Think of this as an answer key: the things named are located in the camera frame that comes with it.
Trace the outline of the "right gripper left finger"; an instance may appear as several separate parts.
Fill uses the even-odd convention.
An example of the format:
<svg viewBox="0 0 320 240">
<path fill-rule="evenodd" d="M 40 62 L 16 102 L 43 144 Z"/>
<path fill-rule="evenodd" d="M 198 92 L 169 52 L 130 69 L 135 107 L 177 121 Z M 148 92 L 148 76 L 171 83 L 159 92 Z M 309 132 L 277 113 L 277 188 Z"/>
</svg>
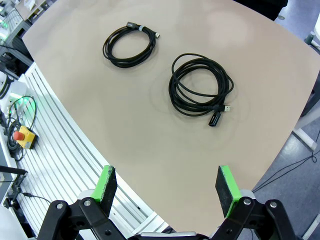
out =
<svg viewBox="0 0 320 240">
<path fill-rule="evenodd" d="M 125 236 L 109 219 L 117 187 L 115 168 L 104 166 L 90 196 L 73 204 L 64 200 L 50 203 L 37 239 L 80 240 L 81 230 L 91 230 L 97 240 L 124 240 Z"/>
</svg>

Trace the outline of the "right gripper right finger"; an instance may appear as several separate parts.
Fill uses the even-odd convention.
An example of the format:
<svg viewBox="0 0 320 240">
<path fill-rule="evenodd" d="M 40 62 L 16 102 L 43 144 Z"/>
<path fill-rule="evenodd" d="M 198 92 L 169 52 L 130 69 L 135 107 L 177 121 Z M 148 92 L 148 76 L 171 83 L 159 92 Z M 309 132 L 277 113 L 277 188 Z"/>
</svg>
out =
<svg viewBox="0 0 320 240">
<path fill-rule="evenodd" d="M 224 221 L 213 240 L 236 240 L 243 229 L 252 230 L 259 240 L 298 240 L 284 205 L 270 199 L 260 203 L 250 191 L 243 195 L 227 165 L 217 170 L 215 189 Z"/>
</svg>

